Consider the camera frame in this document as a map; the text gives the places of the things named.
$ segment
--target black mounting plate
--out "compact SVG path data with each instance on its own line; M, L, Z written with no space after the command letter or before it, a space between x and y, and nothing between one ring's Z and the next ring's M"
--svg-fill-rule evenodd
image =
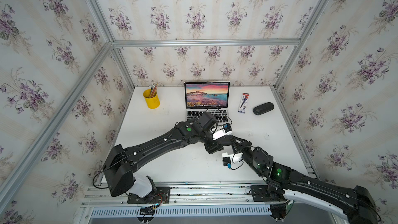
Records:
M250 194L255 202L273 201L267 191L268 185L251 185Z
M146 198L140 198L135 194L129 194L129 198L127 199L128 204L143 204L143 203L160 203L163 200L163 203L169 203L170 200L170 187L156 187L157 192L155 194L155 199L152 201L147 201Z

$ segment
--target white table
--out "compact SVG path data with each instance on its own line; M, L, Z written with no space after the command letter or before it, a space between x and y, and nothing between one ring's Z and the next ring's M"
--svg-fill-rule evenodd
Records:
M160 106L149 109L142 96L147 87L136 87L122 123L116 144L123 148L156 138L185 121L184 87L159 87ZM245 114L238 113L242 93L249 93ZM272 102L275 108L255 115L252 108ZM232 134L260 146L274 161L308 175L281 111L269 87L231 87L228 102ZM230 146L208 154L202 143L168 152L144 165L137 173L150 176L154 182L258 182L260 177L245 163L237 170L222 165L221 154L233 153Z

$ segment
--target wall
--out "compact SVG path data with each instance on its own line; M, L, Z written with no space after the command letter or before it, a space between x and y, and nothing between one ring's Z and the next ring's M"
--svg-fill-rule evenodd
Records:
M115 40L294 38L318 0L98 0Z
M280 93L321 176L398 219L398 0L331 0Z
M84 0L0 0L0 6L3 183L104 41Z
M121 50L135 85L201 80L273 85L293 46L127 47Z
M17 223L72 223L84 189L92 185L114 144L128 98L126 82L108 57L10 203L3 222L21 215Z
M0 0L0 183L104 44L84 0ZM2 223L71 223L115 138L129 92L102 64Z

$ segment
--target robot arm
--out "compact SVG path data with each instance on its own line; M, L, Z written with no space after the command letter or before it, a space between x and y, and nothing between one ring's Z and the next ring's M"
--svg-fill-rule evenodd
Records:
M125 149L121 145L113 147L102 167L111 196L116 197L131 189L135 182L133 173L146 163L172 150L202 142L209 154L223 150L224 146L232 146L238 161L246 162L266 181L265 201L304 202L339 215L350 224L378 222L375 202L366 188L338 187L301 174L274 162L273 157L260 147L252 150L250 141L227 136L231 130L229 124L217 132L211 132L216 123L210 113L204 112L198 119L178 122L167 133L143 144ZM230 167L231 156L224 157L223 162L224 166ZM273 205L273 217L283 219L285 206Z

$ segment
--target pen package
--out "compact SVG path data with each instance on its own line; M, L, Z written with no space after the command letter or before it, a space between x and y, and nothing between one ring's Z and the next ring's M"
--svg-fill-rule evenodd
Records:
M246 106L248 104L248 99L249 99L249 94L248 93L242 93L242 99L240 100L240 103L239 103L238 112L241 112L241 113L245 113L246 112Z

